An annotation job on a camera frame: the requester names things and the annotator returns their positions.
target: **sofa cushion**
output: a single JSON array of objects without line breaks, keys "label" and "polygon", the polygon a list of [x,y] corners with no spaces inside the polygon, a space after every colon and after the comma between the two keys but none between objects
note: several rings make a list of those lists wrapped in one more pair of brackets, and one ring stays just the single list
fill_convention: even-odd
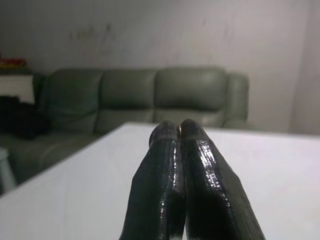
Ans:
[{"label": "sofa cushion", "polygon": [[151,69],[107,70],[94,132],[105,134],[125,122],[152,122],[155,75]]},{"label": "sofa cushion", "polygon": [[154,70],[108,70],[101,80],[100,103],[109,109],[143,109],[154,105]]},{"label": "sofa cushion", "polygon": [[98,139],[79,133],[53,132],[35,140],[0,134],[0,143],[9,151],[12,171],[18,184],[67,158]]},{"label": "sofa cushion", "polygon": [[224,107],[228,78],[221,68],[169,68],[155,78],[158,108],[218,111]]},{"label": "sofa cushion", "polygon": [[45,84],[45,108],[58,131],[93,133],[103,71],[64,69]]}]

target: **white table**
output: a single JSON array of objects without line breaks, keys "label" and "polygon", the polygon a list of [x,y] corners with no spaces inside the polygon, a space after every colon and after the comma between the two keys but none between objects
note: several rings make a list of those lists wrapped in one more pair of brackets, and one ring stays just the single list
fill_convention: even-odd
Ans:
[{"label": "white table", "polygon": [[[5,195],[0,239],[117,240],[153,127],[125,124]],[[207,133],[239,175],[267,240],[319,240],[319,138]]]}]

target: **red object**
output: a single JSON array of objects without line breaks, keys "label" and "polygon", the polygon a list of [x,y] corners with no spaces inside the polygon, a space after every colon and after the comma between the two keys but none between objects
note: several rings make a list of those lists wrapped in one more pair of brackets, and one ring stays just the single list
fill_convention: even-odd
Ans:
[{"label": "red object", "polygon": [[0,68],[23,67],[27,64],[23,58],[2,58],[0,59]]}]

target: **black bag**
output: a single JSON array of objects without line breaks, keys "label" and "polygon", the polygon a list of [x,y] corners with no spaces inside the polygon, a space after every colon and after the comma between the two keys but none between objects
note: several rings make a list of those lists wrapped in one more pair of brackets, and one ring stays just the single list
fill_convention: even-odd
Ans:
[{"label": "black bag", "polygon": [[0,133],[34,139],[50,131],[49,118],[35,105],[20,102],[16,96],[0,96]]}]

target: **white cabinet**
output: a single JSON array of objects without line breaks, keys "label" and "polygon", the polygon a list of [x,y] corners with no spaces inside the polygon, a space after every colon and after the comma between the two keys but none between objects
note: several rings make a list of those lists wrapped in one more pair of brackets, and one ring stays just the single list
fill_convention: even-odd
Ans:
[{"label": "white cabinet", "polygon": [[0,96],[18,96],[22,102],[35,103],[32,75],[0,75]]}]

